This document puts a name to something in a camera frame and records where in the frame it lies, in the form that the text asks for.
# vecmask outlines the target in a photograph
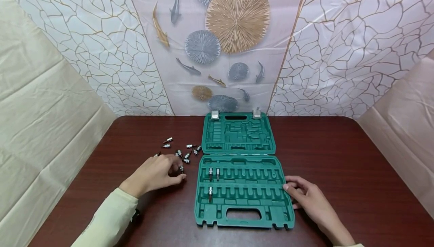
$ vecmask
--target light green sleeve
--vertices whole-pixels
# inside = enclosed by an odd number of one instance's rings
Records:
[[[125,232],[137,203],[137,198],[115,189],[71,247],[112,247]]]

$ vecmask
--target metal latch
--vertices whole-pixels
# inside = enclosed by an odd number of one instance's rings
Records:
[[[262,118],[262,113],[261,113],[261,111],[259,109],[254,109],[252,111],[252,114],[253,114],[253,119],[260,119],[260,118]]]
[[[212,110],[211,111],[211,119],[212,120],[218,120],[219,118],[219,111],[218,110]]]

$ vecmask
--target green tool case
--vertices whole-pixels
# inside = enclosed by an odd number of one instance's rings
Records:
[[[220,113],[205,117],[194,215],[203,225],[294,228],[285,175],[274,156],[276,142],[268,117],[261,113]],[[212,180],[209,179],[212,168]],[[217,180],[217,168],[220,171]],[[254,210],[260,219],[232,219],[228,210]]]

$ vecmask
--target hand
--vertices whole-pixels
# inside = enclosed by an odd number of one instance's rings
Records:
[[[151,190],[177,185],[186,178],[186,174],[171,177],[169,173],[176,172],[180,165],[182,165],[181,159],[174,155],[148,158],[129,178],[122,182],[119,188],[139,198]]]
[[[283,185],[283,189],[297,201],[294,209],[304,208],[333,245],[355,245],[351,234],[317,185],[300,176],[285,176],[285,179],[288,183]]]

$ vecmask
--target golden fish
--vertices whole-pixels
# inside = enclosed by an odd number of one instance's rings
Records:
[[[223,81],[222,81],[221,79],[220,79],[220,80],[217,80],[217,79],[215,79],[215,78],[212,78],[211,75],[208,75],[208,79],[211,79],[212,81],[217,82],[217,83],[220,84],[220,86],[222,86],[222,87],[226,87],[226,84],[224,84]]]
[[[167,33],[163,32],[157,20],[157,4],[158,2],[155,3],[154,11],[152,12],[152,20],[154,20],[154,27],[157,30],[157,37],[164,45],[166,45],[166,47],[169,47],[169,40],[167,38]]]

